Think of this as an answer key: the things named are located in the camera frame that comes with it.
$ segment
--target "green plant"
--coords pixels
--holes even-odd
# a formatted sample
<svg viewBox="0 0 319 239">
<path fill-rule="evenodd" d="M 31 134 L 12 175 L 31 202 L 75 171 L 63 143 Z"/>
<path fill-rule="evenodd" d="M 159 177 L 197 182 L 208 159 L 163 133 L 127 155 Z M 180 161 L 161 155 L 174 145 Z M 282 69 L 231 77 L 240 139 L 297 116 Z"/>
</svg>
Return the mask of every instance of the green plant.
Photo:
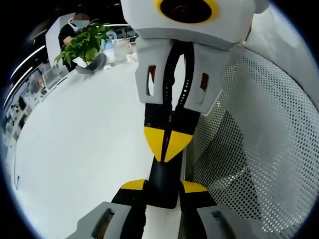
<svg viewBox="0 0 319 239">
<path fill-rule="evenodd" d="M 109 30 L 110 28 L 101 23 L 88 25 L 65 45 L 64 50 L 54 60 L 56 65 L 60 60 L 71 65 L 71 61 L 77 57 L 81 57 L 84 62 L 93 61 L 96 53 L 100 51 L 101 40 L 107 41 L 106 33 Z"/>
</svg>

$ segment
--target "face mask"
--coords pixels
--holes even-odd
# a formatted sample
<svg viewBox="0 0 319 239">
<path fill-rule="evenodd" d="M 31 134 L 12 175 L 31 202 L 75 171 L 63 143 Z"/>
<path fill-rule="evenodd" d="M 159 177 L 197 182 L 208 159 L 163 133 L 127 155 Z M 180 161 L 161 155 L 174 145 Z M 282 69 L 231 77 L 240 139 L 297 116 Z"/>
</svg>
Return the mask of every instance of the face mask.
<svg viewBox="0 0 319 239">
<path fill-rule="evenodd" d="M 88 20 L 74 20 L 74 25 L 76 25 L 78 28 L 84 28 L 90 24 L 90 21 Z"/>
</svg>

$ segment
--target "white table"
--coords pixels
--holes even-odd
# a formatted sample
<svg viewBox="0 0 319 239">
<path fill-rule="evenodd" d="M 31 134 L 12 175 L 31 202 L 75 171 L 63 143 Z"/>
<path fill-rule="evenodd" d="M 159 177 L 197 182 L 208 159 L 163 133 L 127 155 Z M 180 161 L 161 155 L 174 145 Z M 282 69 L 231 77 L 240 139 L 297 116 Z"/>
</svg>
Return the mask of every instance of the white table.
<svg viewBox="0 0 319 239">
<path fill-rule="evenodd" d="M 145 106 L 137 96 L 136 67 L 125 63 L 92 77 L 69 73 L 25 123 L 16 144 L 15 194 L 44 238 L 67 237 L 122 184 L 148 178 L 153 154 L 143 133 Z M 180 62 L 177 70 L 183 68 Z M 178 77 L 176 82 L 173 92 L 183 83 Z M 143 238 L 177 238 L 179 221 L 179 207 L 148 206 Z"/>
</svg>

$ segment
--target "yellow ring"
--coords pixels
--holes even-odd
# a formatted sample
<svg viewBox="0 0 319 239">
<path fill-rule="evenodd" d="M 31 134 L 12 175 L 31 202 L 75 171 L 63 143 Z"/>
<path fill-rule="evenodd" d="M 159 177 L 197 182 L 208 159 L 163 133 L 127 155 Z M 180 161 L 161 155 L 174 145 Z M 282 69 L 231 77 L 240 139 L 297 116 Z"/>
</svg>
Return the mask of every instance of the yellow ring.
<svg viewBox="0 0 319 239">
<path fill-rule="evenodd" d="M 156 6 L 156 9 L 159 13 L 161 13 L 163 16 L 165 16 L 166 18 L 168 18 L 169 20 L 172 20 L 172 21 L 175 21 L 171 18 L 169 18 L 168 16 L 166 16 L 160 9 L 160 4 L 162 3 L 163 0 L 155 0 L 155 6 Z M 217 4 L 217 2 L 215 0 L 202 0 L 204 1 L 205 3 L 207 3 L 211 9 L 211 16 L 209 19 L 205 20 L 205 21 L 202 21 L 202 22 L 198 22 L 198 23 L 188 23 L 188 24 L 191 24 L 191 25 L 196 25 L 196 24 L 202 24 L 202 23 L 206 23 L 206 22 L 209 22 L 209 21 L 213 21 L 214 19 L 218 18 L 219 17 L 219 5 Z"/>
</svg>

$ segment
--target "perforated metal panel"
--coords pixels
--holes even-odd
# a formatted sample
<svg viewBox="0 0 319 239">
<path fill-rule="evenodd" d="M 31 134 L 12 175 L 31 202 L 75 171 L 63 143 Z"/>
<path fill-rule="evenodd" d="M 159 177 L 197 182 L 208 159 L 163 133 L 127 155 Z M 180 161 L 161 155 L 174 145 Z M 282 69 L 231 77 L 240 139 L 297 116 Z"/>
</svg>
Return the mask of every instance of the perforated metal panel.
<svg viewBox="0 0 319 239">
<path fill-rule="evenodd" d="M 319 113 L 289 75 L 247 50 L 200 117 L 192 173 L 218 204 L 261 220 L 268 238 L 292 238 L 319 193 Z"/>
</svg>

